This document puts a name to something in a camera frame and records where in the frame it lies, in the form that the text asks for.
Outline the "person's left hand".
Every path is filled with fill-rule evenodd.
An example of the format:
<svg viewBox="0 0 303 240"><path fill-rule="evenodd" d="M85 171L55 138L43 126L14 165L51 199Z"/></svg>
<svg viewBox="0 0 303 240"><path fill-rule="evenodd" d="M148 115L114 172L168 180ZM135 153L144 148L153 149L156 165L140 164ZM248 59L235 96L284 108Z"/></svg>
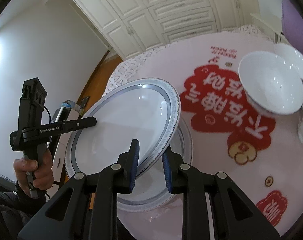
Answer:
<svg viewBox="0 0 303 240"><path fill-rule="evenodd" d="M42 164L39 166L35 160L25 160L23 158L14 160L13 168L16 175L17 182L20 188L29 197L30 190L28 188L28 181L26 172L34 173L35 179L33 185L37 189L45 191L50 189L54 182L53 171L52 171L52 155L49 149L43 154Z"/></svg>

